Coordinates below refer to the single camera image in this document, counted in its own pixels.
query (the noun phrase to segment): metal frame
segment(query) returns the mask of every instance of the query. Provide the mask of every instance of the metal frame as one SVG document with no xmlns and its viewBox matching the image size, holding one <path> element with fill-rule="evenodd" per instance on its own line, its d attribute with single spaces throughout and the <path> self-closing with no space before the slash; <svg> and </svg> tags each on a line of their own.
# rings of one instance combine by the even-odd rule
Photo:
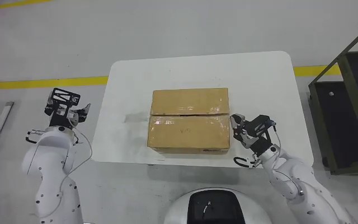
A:
<svg viewBox="0 0 358 224">
<path fill-rule="evenodd" d="M 358 37 L 356 37 L 309 85 L 310 91 L 310 107 L 312 110 L 312 117 L 314 121 L 314 126 L 316 129 L 316 134 L 319 142 L 319 148 L 321 149 L 322 157 L 326 157 L 329 163 L 329 168 L 331 174 L 358 174 L 358 165 L 353 167 L 339 169 L 337 167 L 336 159 L 333 154 L 331 147 L 331 141 L 329 140 L 329 135 L 327 132 L 326 124 L 323 119 L 323 112 L 321 105 L 318 99 L 317 90 L 315 83 L 324 75 L 326 72 L 336 63 L 338 63 L 344 83 L 347 88 L 349 98 L 352 102 L 355 114 L 358 118 L 358 86 L 355 82 L 355 77 L 352 74 L 346 54 L 354 45 L 358 43 Z"/>
</svg>

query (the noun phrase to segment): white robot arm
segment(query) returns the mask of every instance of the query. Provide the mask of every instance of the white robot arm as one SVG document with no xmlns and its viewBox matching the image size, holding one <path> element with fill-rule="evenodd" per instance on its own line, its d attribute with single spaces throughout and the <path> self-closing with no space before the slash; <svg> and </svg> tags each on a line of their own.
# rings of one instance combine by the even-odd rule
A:
<svg viewBox="0 0 358 224">
<path fill-rule="evenodd" d="M 254 152 L 255 162 L 243 164 L 246 159 L 235 157 L 234 162 L 244 167 L 262 165 L 270 183 L 282 194 L 299 223 L 357 224 L 333 195 L 314 177 L 313 169 L 300 159 L 290 156 L 281 146 L 271 143 L 269 127 L 276 131 L 276 123 L 265 115 L 251 122 L 240 114 L 230 117 L 234 138 Z M 286 161 L 276 168 L 279 158 Z"/>
<path fill-rule="evenodd" d="M 45 131 L 27 133 L 26 140 L 35 145 L 27 152 L 22 170 L 42 178 L 35 199 L 40 223 L 83 224 L 78 189 L 68 177 L 75 155 L 73 146 L 78 143 L 72 129 L 85 121 L 90 109 L 89 104 L 82 110 L 70 110 L 79 98 L 77 94 L 55 88 L 45 109 L 51 116 L 50 126 Z M 29 139 L 31 134 L 41 135 L 38 142 Z"/>
</svg>

